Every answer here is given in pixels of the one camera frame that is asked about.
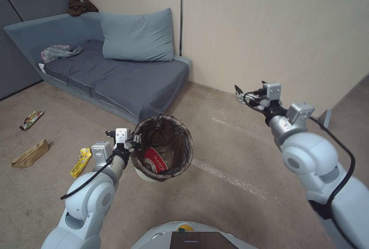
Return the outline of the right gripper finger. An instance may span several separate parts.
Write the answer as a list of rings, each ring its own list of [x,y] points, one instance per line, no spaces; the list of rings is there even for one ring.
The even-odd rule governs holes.
[[[252,94],[254,94],[254,96],[266,96],[268,83],[265,82],[265,81],[262,81],[262,85],[263,85],[262,88],[256,89],[252,92]]]
[[[234,87],[237,101],[239,101],[241,104],[248,104],[250,100],[249,92],[243,92],[237,85],[234,85]]]

